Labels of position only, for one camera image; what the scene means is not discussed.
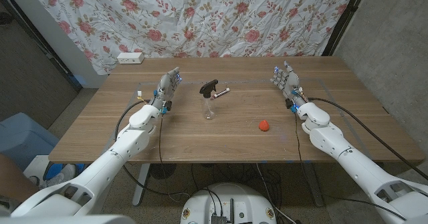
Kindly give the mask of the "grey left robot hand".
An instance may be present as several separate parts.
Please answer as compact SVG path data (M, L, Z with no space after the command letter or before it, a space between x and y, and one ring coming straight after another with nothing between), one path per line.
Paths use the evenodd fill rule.
M173 99L175 90L181 83L180 69L176 67L163 75L156 87L156 94L150 100L149 104L159 111L163 110L164 105Z

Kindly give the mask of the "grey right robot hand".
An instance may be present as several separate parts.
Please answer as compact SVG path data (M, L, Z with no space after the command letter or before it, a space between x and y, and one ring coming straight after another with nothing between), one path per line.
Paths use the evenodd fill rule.
M298 109L308 102L303 94L298 75L287 62L284 62L285 69L278 66L274 68L273 78L270 82L282 91L286 99L286 108L296 113Z

